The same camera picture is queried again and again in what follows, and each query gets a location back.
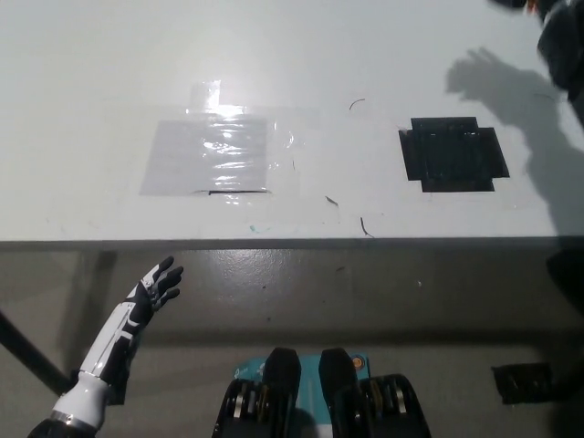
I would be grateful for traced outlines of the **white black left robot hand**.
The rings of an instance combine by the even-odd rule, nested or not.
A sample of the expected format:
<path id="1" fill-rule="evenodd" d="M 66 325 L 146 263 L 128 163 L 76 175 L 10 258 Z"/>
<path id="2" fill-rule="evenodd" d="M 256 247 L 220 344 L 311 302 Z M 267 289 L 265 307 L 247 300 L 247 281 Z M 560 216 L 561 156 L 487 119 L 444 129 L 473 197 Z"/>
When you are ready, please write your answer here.
<path id="1" fill-rule="evenodd" d="M 79 370 L 109 386 L 129 378 L 141 333 L 169 300 L 180 295 L 183 268 L 169 256 L 155 265 L 113 309 Z"/>

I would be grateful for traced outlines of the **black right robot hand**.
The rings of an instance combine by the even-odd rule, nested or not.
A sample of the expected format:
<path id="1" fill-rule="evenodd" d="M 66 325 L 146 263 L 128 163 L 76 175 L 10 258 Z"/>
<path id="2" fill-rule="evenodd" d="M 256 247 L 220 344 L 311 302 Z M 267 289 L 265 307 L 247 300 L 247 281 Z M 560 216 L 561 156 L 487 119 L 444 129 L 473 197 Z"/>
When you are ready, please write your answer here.
<path id="1" fill-rule="evenodd" d="M 491 0 L 491 3 L 510 10 L 524 10 L 535 14 L 541 21 L 554 6 L 557 0 Z"/>

